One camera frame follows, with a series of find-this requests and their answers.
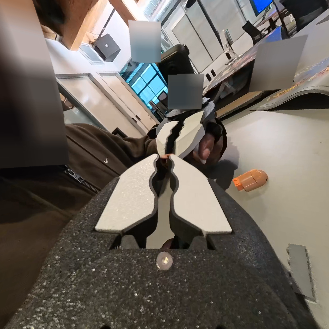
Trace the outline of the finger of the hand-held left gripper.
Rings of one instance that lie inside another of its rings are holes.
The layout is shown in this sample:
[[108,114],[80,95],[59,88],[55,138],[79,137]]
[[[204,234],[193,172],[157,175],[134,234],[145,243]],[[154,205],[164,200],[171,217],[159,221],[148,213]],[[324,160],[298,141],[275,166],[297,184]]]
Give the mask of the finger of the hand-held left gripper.
[[162,121],[156,128],[157,152],[162,157],[175,152],[175,140],[181,130],[179,121]]
[[174,143],[174,154],[183,159],[190,154],[199,144],[205,134],[205,129],[201,123],[204,111],[199,111],[187,117],[183,122],[183,127]]

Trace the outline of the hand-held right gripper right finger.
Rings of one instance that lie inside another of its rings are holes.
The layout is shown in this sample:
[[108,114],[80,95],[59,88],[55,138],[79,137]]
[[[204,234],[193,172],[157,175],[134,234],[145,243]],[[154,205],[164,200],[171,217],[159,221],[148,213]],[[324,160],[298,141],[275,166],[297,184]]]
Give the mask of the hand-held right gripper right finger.
[[170,186],[169,222],[176,236],[229,234],[232,228],[207,177],[176,155],[168,158]]

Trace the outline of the grey open instruction booklet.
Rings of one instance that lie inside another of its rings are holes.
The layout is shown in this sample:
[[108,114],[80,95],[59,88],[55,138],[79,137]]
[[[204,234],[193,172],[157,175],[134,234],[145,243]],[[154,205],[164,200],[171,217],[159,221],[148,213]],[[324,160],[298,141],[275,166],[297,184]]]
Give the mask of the grey open instruction booklet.
[[329,58],[306,67],[296,74],[290,88],[281,89],[255,104],[250,111],[271,111],[291,109],[287,103],[300,104],[301,109],[311,109],[316,103],[328,101]]

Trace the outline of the window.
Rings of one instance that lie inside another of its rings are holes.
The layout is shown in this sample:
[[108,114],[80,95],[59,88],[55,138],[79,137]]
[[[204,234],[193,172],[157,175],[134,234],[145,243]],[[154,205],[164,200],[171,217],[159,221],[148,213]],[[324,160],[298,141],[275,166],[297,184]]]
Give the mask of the window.
[[167,84],[155,63],[130,61],[120,75],[149,109],[150,101],[157,104],[158,96],[163,92],[168,93]]

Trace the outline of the black wall speaker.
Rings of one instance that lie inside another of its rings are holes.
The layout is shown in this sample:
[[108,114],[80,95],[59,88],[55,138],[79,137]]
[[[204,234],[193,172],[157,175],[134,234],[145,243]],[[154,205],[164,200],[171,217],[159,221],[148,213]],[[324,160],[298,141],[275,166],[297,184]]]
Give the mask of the black wall speaker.
[[105,34],[95,41],[94,50],[105,62],[113,62],[121,51],[120,47],[109,34]]

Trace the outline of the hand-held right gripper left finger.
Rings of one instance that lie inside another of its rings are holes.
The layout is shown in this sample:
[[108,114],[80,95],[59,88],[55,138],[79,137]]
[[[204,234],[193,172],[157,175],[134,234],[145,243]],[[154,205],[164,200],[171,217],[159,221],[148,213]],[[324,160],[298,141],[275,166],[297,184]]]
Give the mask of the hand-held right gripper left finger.
[[157,196],[150,182],[158,159],[158,154],[152,154],[119,177],[95,226],[97,232],[127,233],[156,212]]

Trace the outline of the silver monitor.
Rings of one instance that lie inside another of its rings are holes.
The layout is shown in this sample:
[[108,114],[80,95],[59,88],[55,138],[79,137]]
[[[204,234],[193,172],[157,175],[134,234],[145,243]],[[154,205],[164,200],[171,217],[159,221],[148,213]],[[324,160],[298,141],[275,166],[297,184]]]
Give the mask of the silver monitor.
[[227,36],[227,30],[222,30],[222,32],[220,33],[220,40],[222,43],[222,47],[224,50],[225,55],[228,58],[228,62],[226,63],[226,65],[231,65],[233,62],[235,62],[238,58],[240,58],[242,56],[242,54],[237,54],[233,49],[232,46],[229,42],[229,38]]

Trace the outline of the black office chair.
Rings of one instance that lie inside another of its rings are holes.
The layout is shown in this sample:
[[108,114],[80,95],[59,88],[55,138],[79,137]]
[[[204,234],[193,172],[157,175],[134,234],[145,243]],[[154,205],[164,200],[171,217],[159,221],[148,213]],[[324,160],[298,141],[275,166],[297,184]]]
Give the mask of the black office chair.
[[264,35],[250,21],[247,21],[242,29],[252,38],[253,45],[256,45]]

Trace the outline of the wooden ceiling beam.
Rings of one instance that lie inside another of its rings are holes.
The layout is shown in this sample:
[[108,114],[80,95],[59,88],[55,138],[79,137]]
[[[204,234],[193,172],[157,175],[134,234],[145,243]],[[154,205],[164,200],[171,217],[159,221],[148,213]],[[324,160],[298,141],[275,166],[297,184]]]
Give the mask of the wooden ceiling beam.
[[112,5],[114,11],[128,25],[129,20],[142,20],[141,8],[132,0],[37,0],[33,1],[45,38],[60,39],[70,51],[77,51],[83,41],[93,43],[97,38],[94,27],[105,7]]

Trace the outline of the beige cabinet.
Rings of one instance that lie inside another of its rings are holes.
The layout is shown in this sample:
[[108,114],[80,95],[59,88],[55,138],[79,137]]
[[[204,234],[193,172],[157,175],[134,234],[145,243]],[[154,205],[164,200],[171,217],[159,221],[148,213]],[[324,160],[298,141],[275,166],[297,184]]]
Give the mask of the beige cabinet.
[[74,109],[109,132],[139,138],[159,123],[118,73],[56,74],[56,80]]

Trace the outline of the cardboard set box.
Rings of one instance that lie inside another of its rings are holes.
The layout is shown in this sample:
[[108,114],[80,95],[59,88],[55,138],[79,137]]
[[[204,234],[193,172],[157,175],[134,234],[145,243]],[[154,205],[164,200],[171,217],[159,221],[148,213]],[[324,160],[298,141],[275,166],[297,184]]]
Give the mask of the cardboard set box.
[[210,80],[204,88],[204,97],[214,102],[217,117],[223,119],[231,113],[248,108],[278,89],[249,92],[251,76],[258,46],[262,43],[281,40],[281,28],[277,27],[259,43],[241,54]]

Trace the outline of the blue wall screen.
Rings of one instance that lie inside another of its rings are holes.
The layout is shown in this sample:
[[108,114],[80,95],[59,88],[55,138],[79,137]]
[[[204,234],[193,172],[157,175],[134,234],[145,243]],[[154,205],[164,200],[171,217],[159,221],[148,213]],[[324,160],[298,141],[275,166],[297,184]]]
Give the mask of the blue wall screen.
[[271,5],[272,0],[250,0],[249,1],[255,16],[260,15],[268,6]]

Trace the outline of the brown curved slope brick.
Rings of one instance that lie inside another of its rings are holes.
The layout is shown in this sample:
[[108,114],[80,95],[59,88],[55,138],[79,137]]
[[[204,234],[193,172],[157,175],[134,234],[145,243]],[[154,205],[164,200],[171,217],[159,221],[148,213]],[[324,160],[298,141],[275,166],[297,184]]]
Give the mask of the brown curved slope brick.
[[255,170],[253,169],[239,176],[242,188],[246,192],[250,192],[258,188],[256,179],[253,177],[254,171]]

